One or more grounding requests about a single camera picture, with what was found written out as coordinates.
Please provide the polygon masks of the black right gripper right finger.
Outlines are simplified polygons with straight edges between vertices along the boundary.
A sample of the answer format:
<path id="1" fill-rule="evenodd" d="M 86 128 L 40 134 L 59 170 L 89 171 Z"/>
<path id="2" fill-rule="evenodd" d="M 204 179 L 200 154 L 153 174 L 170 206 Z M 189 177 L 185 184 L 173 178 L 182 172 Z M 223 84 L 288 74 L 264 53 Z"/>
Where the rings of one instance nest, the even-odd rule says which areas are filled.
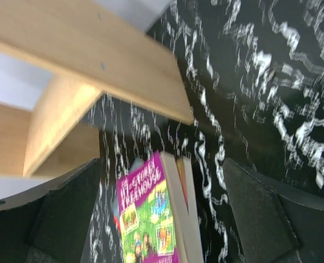
<path id="1" fill-rule="evenodd" d="M 324 262 L 324 198 L 230 158 L 223 172 L 246 262 Z"/>

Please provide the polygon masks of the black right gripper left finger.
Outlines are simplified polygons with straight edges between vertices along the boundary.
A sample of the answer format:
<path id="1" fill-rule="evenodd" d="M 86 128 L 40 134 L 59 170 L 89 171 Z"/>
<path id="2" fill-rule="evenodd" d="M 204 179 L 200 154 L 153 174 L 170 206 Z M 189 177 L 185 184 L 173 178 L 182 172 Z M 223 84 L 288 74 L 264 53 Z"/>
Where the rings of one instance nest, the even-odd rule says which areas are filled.
<path id="1" fill-rule="evenodd" d="M 92 159 L 0 199 L 0 262 L 80 262 L 100 180 Z"/>

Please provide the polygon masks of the purple 117-storey treehouse book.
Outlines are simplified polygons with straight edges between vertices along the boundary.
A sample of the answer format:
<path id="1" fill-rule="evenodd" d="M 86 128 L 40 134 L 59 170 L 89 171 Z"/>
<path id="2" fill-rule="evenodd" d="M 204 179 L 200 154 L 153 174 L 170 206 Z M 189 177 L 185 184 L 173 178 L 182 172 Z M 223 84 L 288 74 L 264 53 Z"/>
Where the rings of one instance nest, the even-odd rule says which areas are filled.
<path id="1" fill-rule="evenodd" d="M 123 262 L 189 262 L 187 207 L 173 155 L 156 152 L 118 194 Z"/>

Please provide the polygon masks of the red 13-storey treehouse book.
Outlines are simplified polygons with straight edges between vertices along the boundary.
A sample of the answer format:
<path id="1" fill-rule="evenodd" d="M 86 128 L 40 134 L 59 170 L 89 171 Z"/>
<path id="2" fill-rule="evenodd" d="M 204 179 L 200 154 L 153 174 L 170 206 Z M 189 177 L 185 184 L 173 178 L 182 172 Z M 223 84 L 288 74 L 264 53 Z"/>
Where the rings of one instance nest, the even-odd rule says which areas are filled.
<path id="1" fill-rule="evenodd" d="M 118 232 L 121 233 L 119 216 L 113 215 L 113 220 L 114 220 L 114 223 L 115 223 L 115 226 L 116 226 Z"/>

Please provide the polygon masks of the blue sunset cover book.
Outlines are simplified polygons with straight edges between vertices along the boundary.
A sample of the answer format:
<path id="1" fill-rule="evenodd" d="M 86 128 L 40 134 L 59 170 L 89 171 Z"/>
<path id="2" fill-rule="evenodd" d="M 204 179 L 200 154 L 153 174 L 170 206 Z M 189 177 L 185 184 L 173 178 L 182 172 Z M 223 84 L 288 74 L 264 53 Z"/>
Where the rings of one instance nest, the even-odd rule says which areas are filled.
<path id="1" fill-rule="evenodd" d="M 185 238 L 189 262 L 204 262 L 199 217 L 196 204 L 195 186 L 191 159 L 183 157 L 177 160 L 177 169 L 187 207 L 187 230 Z"/>

